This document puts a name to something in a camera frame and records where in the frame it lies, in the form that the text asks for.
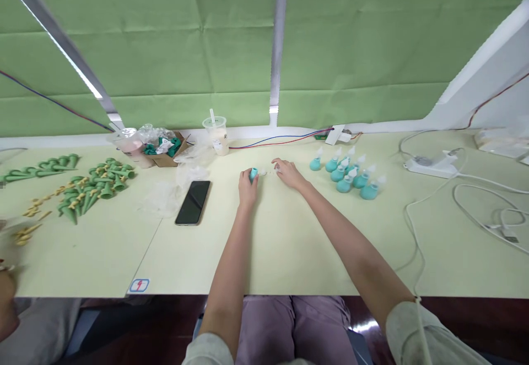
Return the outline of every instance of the green fabric backdrop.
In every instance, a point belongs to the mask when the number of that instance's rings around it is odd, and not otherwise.
[[[275,0],[44,0],[126,126],[268,124]]]
[[[424,118],[521,0],[288,0],[280,126]]]
[[[0,69],[102,124],[106,113],[20,0],[0,0]],[[107,132],[0,75],[0,137]]]

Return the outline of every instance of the green plastic part pile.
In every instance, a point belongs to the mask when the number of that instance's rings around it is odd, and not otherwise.
[[[136,173],[129,164],[122,165],[113,158],[98,164],[88,172],[89,177],[75,176],[64,191],[64,198],[57,206],[59,216],[66,215],[74,225],[77,218],[86,214],[99,199],[108,200],[122,192],[128,186],[127,179],[133,179]]]
[[[24,167],[20,170],[11,170],[5,176],[0,176],[0,182],[14,182],[29,178],[42,178],[50,175],[65,173],[76,170],[79,155],[71,153],[58,159],[48,159],[38,163],[38,167]]]

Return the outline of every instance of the smartphone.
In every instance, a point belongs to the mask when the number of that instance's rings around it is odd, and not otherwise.
[[[176,217],[176,225],[198,225],[200,217],[202,216],[202,210],[206,204],[210,186],[210,181],[191,182],[186,198],[184,199],[180,212]]]

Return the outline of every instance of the white sleeve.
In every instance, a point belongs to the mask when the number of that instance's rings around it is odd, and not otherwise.
[[[205,333],[189,344],[182,365],[233,365],[233,358],[224,340]]]
[[[395,306],[386,321],[387,342],[397,365],[424,363],[418,308],[432,364],[489,364],[450,332],[434,314],[422,306],[418,307],[416,303],[402,302]]]

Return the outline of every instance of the power strip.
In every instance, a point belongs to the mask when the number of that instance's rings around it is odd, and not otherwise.
[[[442,154],[434,160],[415,157],[406,161],[404,167],[411,172],[448,179],[457,174],[456,167],[452,165],[456,160],[455,154],[451,155],[448,150],[443,150]]]

